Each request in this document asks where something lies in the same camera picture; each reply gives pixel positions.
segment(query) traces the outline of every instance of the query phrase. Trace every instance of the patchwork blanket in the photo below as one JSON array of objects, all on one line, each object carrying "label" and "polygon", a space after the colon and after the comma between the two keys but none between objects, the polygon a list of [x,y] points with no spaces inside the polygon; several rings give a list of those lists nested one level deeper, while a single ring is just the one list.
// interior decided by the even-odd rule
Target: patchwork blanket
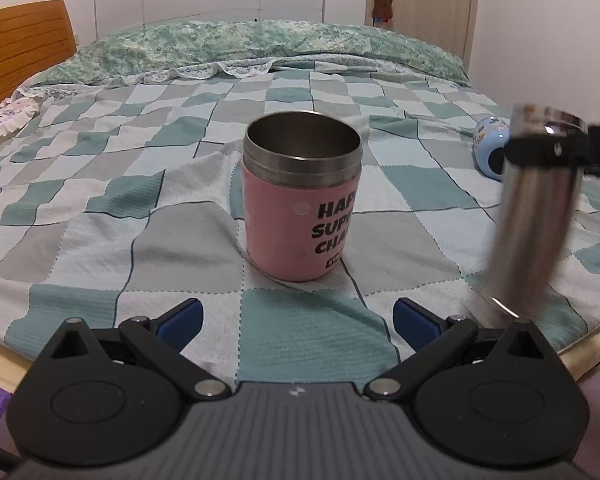
[{"label": "patchwork blanket", "polygon": [[[247,124],[280,110],[360,133],[360,190],[344,257],[283,283],[246,254]],[[202,332],[183,354],[220,378],[363,384],[412,350],[392,306],[446,317],[486,264],[500,184],[476,171],[476,121],[502,110],[448,80],[279,70],[174,78],[49,98],[0,147],[0,342],[34,357],[67,317],[93,328],[189,297]],[[600,325],[600,190],[585,180],[539,325],[563,349]]]}]

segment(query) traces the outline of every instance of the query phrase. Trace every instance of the light blue cup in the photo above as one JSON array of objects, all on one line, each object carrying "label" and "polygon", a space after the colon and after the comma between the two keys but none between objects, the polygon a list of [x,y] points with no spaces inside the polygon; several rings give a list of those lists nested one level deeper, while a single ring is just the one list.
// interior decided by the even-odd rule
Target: light blue cup
[{"label": "light blue cup", "polygon": [[509,140],[509,126],[497,117],[486,117],[474,130],[474,158],[484,176],[504,178],[504,145]]}]

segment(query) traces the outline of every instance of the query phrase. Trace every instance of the headboard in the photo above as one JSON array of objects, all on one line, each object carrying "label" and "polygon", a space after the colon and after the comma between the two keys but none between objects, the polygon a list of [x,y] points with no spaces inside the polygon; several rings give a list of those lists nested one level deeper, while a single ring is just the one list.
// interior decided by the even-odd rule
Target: headboard
[{"label": "headboard", "polygon": [[0,9],[0,101],[26,78],[76,52],[64,1]]}]

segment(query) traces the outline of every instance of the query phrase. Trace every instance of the door frame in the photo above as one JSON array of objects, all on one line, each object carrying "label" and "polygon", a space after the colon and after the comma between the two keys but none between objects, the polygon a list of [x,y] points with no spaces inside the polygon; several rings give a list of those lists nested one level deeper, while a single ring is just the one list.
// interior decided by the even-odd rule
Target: door frame
[{"label": "door frame", "polygon": [[[371,11],[374,8],[374,0],[366,0],[365,7],[365,25],[372,26],[373,19],[371,18]],[[469,19],[466,26],[466,37],[464,39],[464,49],[462,54],[462,62],[465,68],[469,68],[469,60],[471,59],[471,49],[474,46],[474,30],[475,30],[475,17],[478,10],[478,0],[470,0],[469,3]]]}]

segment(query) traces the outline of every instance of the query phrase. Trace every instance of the brown plush toy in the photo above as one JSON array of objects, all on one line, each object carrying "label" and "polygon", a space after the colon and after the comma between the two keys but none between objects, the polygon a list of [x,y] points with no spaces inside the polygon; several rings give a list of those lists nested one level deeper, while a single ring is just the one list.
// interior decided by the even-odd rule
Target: brown plush toy
[{"label": "brown plush toy", "polygon": [[394,0],[374,0],[374,10],[371,11],[371,16],[387,22],[394,16],[393,2]]}]

